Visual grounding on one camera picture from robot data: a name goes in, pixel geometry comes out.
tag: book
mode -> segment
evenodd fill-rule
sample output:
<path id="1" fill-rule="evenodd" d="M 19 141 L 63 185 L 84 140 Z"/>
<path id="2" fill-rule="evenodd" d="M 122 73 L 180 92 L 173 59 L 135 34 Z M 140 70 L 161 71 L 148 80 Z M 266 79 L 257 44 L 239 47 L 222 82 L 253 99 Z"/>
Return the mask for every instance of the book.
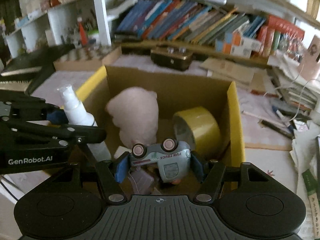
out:
<path id="1" fill-rule="evenodd" d="M 270 56 L 274 35 L 275 35 L 275 29 L 268 27 L 266 41 L 264 43 L 264 48 L 263 48 L 263 52 L 262 52 L 263 57 Z"/>
<path id="2" fill-rule="evenodd" d="M 151 2 L 149 6 L 145 9 L 145 11 L 138 17 L 138 19 L 135 21 L 134 25 L 132 26 L 131 30 L 135 33 L 138 32 L 138 30 L 142 27 L 145 18 L 150 13 L 150 11 L 154 8 L 154 6 L 157 4 L 157 0 Z"/>
<path id="3" fill-rule="evenodd" d="M 149 33 L 148 39 L 153 38 L 154 35 L 156 35 L 157 33 L 159 33 L 159 30 L 164 26 L 164 24 L 167 23 L 167 20 L 168 20 L 168 19 L 170 20 L 170 18 L 173 17 L 174 15 L 176 15 L 177 12 L 178 12 L 181 8 L 184 8 L 185 5 L 186 5 L 186 3 L 187 3 L 186 0 L 180 1 L 180 2 L 175 6 L 175 8 L 174 8 L 171 12 L 169 12 L 169 13 L 166 15 L 166 17 L 165 17 L 161 22 L 159 22 L 159 23 L 155 26 L 155 28 Z"/>
<path id="4" fill-rule="evenodd" d="M 239 21 L 235 22 L 234 25 L 230 26 L 228 30 L 224 33 L 224 41 L 226 43 L 231 44 L 233 39 L 233 33 L 238 32 L 239 29 L 242 28 L 242 26 L 247 25 L 249 23 L 248 16 L 244 16 Z"/>
<path id="5" fill-rule="evenodd" d="M 133 17 L 128 21 L 128 25 L 124 28 L 124 31 L 132 31 L 135 23 L 140 19 L 143 21 L 141 17 L 143 15 L 147 15 L 147 13 L 152 9 L 154 1 L 153 0 L 146 0 L 146 3 L 141 6 L 141 8 L 133 15 Z"/>
<path id="6" fill-rule="evenodd" d="M 257 31 L 261 28 L 261 26 L 265 23 L 267 19 L 263 18 L 260 23 L 257 24 L 256 28 L 251 32 L 251 34 L 249 35 L 249 38 L 253 38 L 255 37 Z"/>
<path id="7" fill-rule="evenodd" d="M 269 15 L 266 25 L 275 29 L 276 31 L 279 31 L 280 33 L 288 33 L 290 36 L 295 36 L 296 38 L 302 40 L 304 38 L 304 30 L 287 20 L 281 19 L 280 17 Z"/>
<path id="8" fill-rule="evenodd" d="M 243 24 L 243 22 L 246 21 L 246 18 L 248 18 L 248 17 L 246 17 L 246 18 L 244 18 L 244 17 L 246 17 L 246 16 L 244 16 L 244 14 L 237 15 L 237 17 L 232 22 L 228 23 L 221 30 L 219 30 L 215 35 L 213 35 L 206 42 L 206 44 L 214 44 L 216 39 L 219 39 L 219 40 L 223 41 L 226 32 L 233 32 L 234 30 L 239 28 L 241 26 L 241 24 Z"/>
<path id="9" fill-rule="evenodd" d="M 177 20 L 186 15 L 187 12 L 197 4 L 198 3 L 194 1 L 187 1 L 185 6 L 182 6 L 175 13 L 173 12 L 171 16 L 167 17 L 161 28 L 159 28 L 159 31 L 154 35 L 154 38 L 159 39 Z"/>
<path id="10" fill-rule="evenodd" d="M 183 33 L 185 33 L 188 29 L 189 26 L 196 22 L 201 17 L 205 17 L 208 14 L 208 11 L 211 10 L 211 6 L 206 6 L 203 8 L 200 12 L 198 12 L 196 15 L 191 17 L 187 22 L 185 22 L 180 28 L 178 28 L 174 33 L 172 33 L 169 37 L 169 41 L 175 41 L 177 38 L 179 38 Z"/>
<path id="11" fill-rule="evenodd" d="M 196 15 L 200 10 L 202 9 L 202 5 L 198 4 L 195 7 L 192 7 L 187 14 L 185 14 L 183 17 L 181 17 L 179 20 L 175 21 L 172 26 L 167 29 L 160 37 L 159 40 L 163 40 L 166 36 L 174 33 L 176 30 L 178 30 L 182 25 L 185 24 L 191 17 Z"/>
<path id="12" fill-rule="evenodd" d="M 172 3 L 170 3 L 165 10 L 159 14 L 156 19 L 151 23 L 151 25 L 144 31 L 142 34 L 141 38 L 146 39 L 149 35 L 149 33 L 159 24 L 161 23 L 167 16 L 168 14 L 174 10 L 174 8 L 180 3 L 180 0 L 173 0 Z"/>
<path id="13" fill-rule="evenodd" d="M 193 38 L 195 38 L 196 36 L 204 32 L 205 30 L 207 30 L 212 24 L 222 19 L 223 17 L 224 17 L 223 13 L 219 11 L 215 11 L 213 13 L 213 17 L 212 15 L 210 15 L 210 20 L 205 21 L 204 24 L 201 24 L 198 28 L 192 31 L 188 36 L 184 38 L 184 41 L 188 41 L 188 42 L 192 41 Z"/>
<path id="14" fill-rule="evenodd" d="M 219 13 L 218 10 L 213 9 L 207 14 L 204 14 L 203 16 L 200 16 L 198 20 L 191 23 L 188 27 L 188 29 L 182 33 L 179 36 L 179 40 L 184 40 L 186 37 L 191 35 L 194 31 L 196 31 L 198 28 L 200 28 L 202 25 L 204 25 L 206 22 L 210 21 L 213 17 L 215 17 Z"/>
<path id="15" fill-rule="evenodd" d="M 243 36 L 252 38 L 265 21 L 265 18 L 256 16 L 253 22 L 250 24 L 249 28 L 246 29 L 246 31 L 243 33 Z"/>
<path id="16" fill-rule="evenodd" d="M 140 6 L 144 3 L 144 0 L 138 0 L 138 2 L 133 6 L 133 8 L 129 11 L 129 13 L 125 16 L 122 22 L 119 24 L 118 28 L 116 29 L 117 32 L 121 31 L 124 28 L 126 22 L 133 16 L 135 11 L 137 11 Z"/>
<path id="17" fill-rule="evenodd" d="M 237 8 L 232 9 L 230 12 L 228 12 L 224 17 L 220 18 L 217 22 L 213 23 L 208 29 L 206 29 L 204 32 L 200 33 L 198 36 L 196 36 L 195 38 L 193 38 L 193 40 L 191 41 L 192 43 L 198 43 L 199 40 L 201 40 L 204 36 L 206 36 L 210 31 L 212 31 L 213 29 L 215 29 L 219 24 L 225 22 L 226 20 L 228 20 L 234 12 L 237 11 Z"/>
<path id="18" fill-rule="evenodd" d="M 124 26 L 122 27 L 121 31 L 131 31 L 131 27 L 135 23 L 135 21 L 138 19 L 138 17 L 143 14 L 143 12 L 148 8 L 149 4 L 151 3 L 150 0 L 143 0 L 143 2 L 134 10 L 134 13 L 127 19 L 125 17 L 124 19 Z"/>
<path id="19" fill-rule="evenodd" d="M 161 0 L 148 13 L 142 27 L 138 30 L 138 37 L 141 37 L 145 30 L 150 27 L 154 20 L 172 3 L 172 0 Z"/>
<path id="20" fill-rule="evenodd" d="M 261 56 L 263 49 L 264 49 L 264 43 L 266 42 L 266 37 L 267 37 L 267 32 L 268 32 L 268 26 L 262 26 L 258 32 L 257 35 L 257 40 L 261 42 L 261 47 L 259 52 L 254 52 L 254 55 L 256 56 Z"/>
<path id="21" fill-rule="evenodd" d="M 275 35 L 273 36 L 273 43 L 271 46 L 271 54 L 274 55 L 276 53 L 276 50 L 278 49 L 279 42 L 280 42 L 280 31 L 275 31 Z"/>
<path id="22" fill-rule="evenodd" d="M 218 26 L 216 26 L 212 31 L 210 31 L 206 36 L 204 36 L 202 39 L 199 40 L 198 44 L 208 44 L 207 41 L 209 41 L 217 32 L 219 32 L 222 28 L 230 24 L 234 19 L 237 18 L 237 15 L 232 15 L 229 19 L 222 22 Z"/>

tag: white shelf post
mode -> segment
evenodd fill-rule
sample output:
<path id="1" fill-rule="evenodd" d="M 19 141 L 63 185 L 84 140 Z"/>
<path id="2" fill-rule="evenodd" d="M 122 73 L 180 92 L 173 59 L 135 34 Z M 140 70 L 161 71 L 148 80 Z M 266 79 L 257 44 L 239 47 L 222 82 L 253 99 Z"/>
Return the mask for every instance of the white shelf post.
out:
<path id="1" fill-rule="evenodd" d="M 111 46 L 111 38 L 107 20 L 107 10 L 105 0 L 94 0 L 96 9 L 99 37 L 102 45 Z"/>

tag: pen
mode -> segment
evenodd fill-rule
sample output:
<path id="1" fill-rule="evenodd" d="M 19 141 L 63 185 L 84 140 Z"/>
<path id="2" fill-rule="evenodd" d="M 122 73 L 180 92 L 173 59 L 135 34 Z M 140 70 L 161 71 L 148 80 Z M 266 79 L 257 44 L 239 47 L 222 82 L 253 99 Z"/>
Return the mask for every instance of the pen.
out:
<path id="1" fill-rule="evenodd" d="M 289 138 L 289 139 L 291 139 L 291 140 L 294 139 L 294 136 L 293 136 L 291 133 L 288 133 L 288 132 L 282 130 L 281 128 L 276 127 L 274 124 L 272 124 L 272 123 L 270 123 L 270 122 L 268 122 L 268 121 L 266 121 L 266 120 L 261 119 L 261 120 L 260 120 L 260 123 L 261 123 L 262 125 L 270 128 L 270 129 L 276 131 L 277 133 L 280 133 L 280 134 L 286 136 L 287 138 Z"/>
<path id="2" fill-rule="evenodd" d="M 280 120 L 284 123 L 284 125 L 288 128 L 288 130 L 293 133 L 293 126 L 288 122 L 288 119 L 279 111 L 279 109 L 275 106 L 272 106 L 273 112 L 280 118 Z"/>

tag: small box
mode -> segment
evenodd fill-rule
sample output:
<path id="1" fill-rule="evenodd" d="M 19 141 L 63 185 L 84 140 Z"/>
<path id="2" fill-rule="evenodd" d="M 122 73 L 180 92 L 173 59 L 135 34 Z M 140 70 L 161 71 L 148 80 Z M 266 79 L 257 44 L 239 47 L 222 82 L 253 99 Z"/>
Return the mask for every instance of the small box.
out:
<path id="1" fill-rule="evenodd" d="M 215 46 L 214 46 L 214 48 L 216 49 L 217 52 L 222 52 L 222 50 L 223 50 L 223 44 L 224 44 L 223 41 L 219 41 L 219 40 L 216 40 L 216 41 L 215 41 Z"/>
<path id="2" fill-rule="evenodd" d="M 250 58 L 251 52 L 252 50 L 248 49 L 247 47 L 232 45 L 230 55 Z"/>
<path id="3" fill-rule="evenodd" d="M 255 39 L 241 37 L 240 46 L 251 49 L 252 51 L 260 51 L 261 42 Z"/>
<path id="4" fill-rule="evenodd" d="M 259 52 L 261 48 L 261 42 L 256 39 L 251 39 L 241 36 L 239 33 L 234 33 L 232 39 L 232 45 L 246 47 L 252 51 Z"/>
<path id="5" fill-rule="evenodd" d="M 226 53 L 226 54 L 230 54 L 231 48 L 232 48 L 232 44 L 224 43 L 224 44 L 223 44 L 222 52 L 223 52 L 223 53 Z"/>

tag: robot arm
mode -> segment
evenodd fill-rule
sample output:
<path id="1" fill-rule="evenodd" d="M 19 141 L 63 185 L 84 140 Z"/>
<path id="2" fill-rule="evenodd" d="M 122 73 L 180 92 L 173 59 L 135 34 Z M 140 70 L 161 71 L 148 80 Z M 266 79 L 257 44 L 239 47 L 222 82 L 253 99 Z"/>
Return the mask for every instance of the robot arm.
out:
<path id="1" fill-rule="evenodd" d="M 28 122 L 43 120 L 60 127 Z M 105 138 L 104 129 L 69 125 L 64 111 L 42 98 L 0 91 L 0 174 L 64 166 L 74 145 Z"/>

